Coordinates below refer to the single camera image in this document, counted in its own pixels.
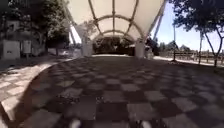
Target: white canopy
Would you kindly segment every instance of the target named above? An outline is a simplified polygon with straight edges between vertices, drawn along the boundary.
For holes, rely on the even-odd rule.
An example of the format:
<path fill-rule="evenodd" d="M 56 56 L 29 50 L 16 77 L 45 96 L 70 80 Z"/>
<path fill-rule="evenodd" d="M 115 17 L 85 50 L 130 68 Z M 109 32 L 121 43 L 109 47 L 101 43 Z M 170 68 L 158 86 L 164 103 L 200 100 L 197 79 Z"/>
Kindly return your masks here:
<path fill-rule="evenodd" d="M 85 28 L 90 39 L 125 36 L 146 39 L 165 0 L 68 0 L 67 9 L 76 25 Z"/>

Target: metal beam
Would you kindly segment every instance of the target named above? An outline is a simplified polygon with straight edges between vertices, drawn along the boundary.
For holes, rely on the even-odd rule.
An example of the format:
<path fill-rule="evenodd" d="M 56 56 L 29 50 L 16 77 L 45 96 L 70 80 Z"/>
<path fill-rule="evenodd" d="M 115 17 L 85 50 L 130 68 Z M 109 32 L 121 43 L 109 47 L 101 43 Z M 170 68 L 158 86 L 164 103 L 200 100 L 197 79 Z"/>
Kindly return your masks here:
<path fill-rule="evenodd" d="M 129 34 L 125 35 L 125 32 L 123 32 L 123 31 L 121 31 L 121 30 L 107 30 L 107 31 L 102 32 L 102 34 L 113 33 L 113 32 L 117 32 L 117 33 L 124 34 L 123 37 L 127 37 L 127 38 L 129 38 L 130 40 L 132 40 L 132 41 L 135 40 L 131 35 L 129 35 Z M 103 38 L 103 37 L 105 37 L 105 36 L 99 34 L 99 35 L 97 35 L 96 37 L 93 38 L 93 41 L 95 41 L 95 40 L 97 40 L 97 39 L 99 39 L 99 38 L 101 38 L 101 37 Z"/>
<path fill-rule="evenodd" d="M 113 30 L 115 30 L 115 14 L 116 14 L 116 12 L 115 12 L 115 0 L 112 0 L 113 1 L 113 11 L 112 11 L 112 15 L 113 15 Z"/>
<path fill-rule="evenodd" d="M 122 16 L 122 15 L 117 15 L 115 14 L 114 15 L 115 18 L 120 18 L 120 19 L 123 19 L 123 20 L 126 20 L 128 22 L 130 22 L 130 19 L 125 17 L 125 16 Z M 113 15 L 105 15 L 105 16 L 102 16 L 100 18 L 98 18 L 98 22 L 102 21 L 102 20 L 105 20 L 105 19 L 108 19 L 108 18 L 113 18 Z M 134 21 L 132 21 L 132 25 L 134 25 L 136 27 L 136 29 L 138 30 L 139 34 L 141 35 L 141 38 L 144 38 L 144 34 L 143 34 L 143 31 L 141 30 L 141 28 L 137 25 L 137 23 L 135 23 Z"/>
<path fill-rule="evenodd" d="M 164 1 L 163 1 L 163 4 L 162 4 L 162 6 L 161 6 L 161 8 L 160 8 L 160 10 L 159 10 L 159 12 L 158 12 L 158 14 L 157 14 L 157 16 L 155 17 L 153 23 L 151 24 L 151 26 L 150 26 L 150 28 L 149 28 L 148 33 L 147 33 L 146 36 L 148 36 L 148 35 L 150 34 L 150 32 L 152 31 L 152 29 L 153 29 L 153 27 L 155 26 L 156 21 L 158 20 L 159 16 L 162 15 L 162 14 L 164 13 L 164 11 L 165 11 L 165 7 L 166 7 L 166 3 L 167 3 L 167 0 L 164 0 Z"/>
<path fill-rule="evenodd" d="M 133 21 L 134 21 L 134 18 L 135 18 L 135 14 L 136 14 L 136 11 L 137 11 L 137 7 L 138 7 L 138 4 L 139 4 L 139 0 L 136 0 L 136 3 L 135 3 L 135 7 L 134 7 L 134 11 L 133 11 L 133 14 L 131 16 L 131 19 L 130 19 L 130 24 L 128 26 L 128 29 L 126 31 L 126 34 L 130 31 L 131 29 L 131 26 L 133 24 Z"/>
<path fill-rule="evenodd" d="M 94 24 L 96 25 L 99 33 L 102 34 L 102 32 L 100 30 L 100 27 L 99 27 L 99 24 L 98 24 L 98 20 L 96 18 L 96 14 L 95 14 L 94 8 L 93 8 L 92 0 L 88 0 L 88 1 L 89 1 L 89 6 L 90 6 L 91 13 L 93 15 Z"/>

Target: lamp post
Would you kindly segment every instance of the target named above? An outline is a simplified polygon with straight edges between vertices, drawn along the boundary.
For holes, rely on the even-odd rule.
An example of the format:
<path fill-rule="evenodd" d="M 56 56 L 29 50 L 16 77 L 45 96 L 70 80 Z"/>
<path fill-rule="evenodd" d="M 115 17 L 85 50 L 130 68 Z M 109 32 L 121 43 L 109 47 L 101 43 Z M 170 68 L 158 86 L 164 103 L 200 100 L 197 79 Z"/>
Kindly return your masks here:
<path fill-rule="evenodd" d="M 173 40 L 173 60 L 172 61 L 176 61 L 176 28 L 175 25 L 173 25 L 173 36 L 174 36 L 174 40 Z"/>

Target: brick walkway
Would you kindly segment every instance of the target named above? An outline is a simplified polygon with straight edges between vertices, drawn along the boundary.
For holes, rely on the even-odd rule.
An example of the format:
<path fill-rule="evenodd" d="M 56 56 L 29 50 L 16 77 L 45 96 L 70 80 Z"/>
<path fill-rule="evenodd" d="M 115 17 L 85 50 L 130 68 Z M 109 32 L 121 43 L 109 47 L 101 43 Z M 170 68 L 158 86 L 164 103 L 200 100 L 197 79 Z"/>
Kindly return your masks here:
<path fill-rule="evenodd" d="M 1 78 L 0 101 L 16 127 L 68 128 L 77 119 L 82 128 L 224 128 L 224 79 L 215 74 L 128 57 L 48 66 Z"/>

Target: support column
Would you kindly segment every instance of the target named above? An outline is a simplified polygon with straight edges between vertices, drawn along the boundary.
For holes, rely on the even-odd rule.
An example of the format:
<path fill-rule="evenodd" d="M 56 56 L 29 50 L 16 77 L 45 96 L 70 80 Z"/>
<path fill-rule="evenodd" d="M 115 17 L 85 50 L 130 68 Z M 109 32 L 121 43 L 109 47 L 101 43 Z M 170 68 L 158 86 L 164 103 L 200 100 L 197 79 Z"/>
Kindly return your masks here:
<path fill-rule="evenodd" d="M 93 54 L 93 43 L 89 38 L 82 43 L 82 53 L 84 57 L 91 57 Z"/>
<path fill-rule="evenodd" d="M 138 39 L 135 43 L 135 57 L 144 58 L 145 57 L 145 44 L 143 39 Z"/>

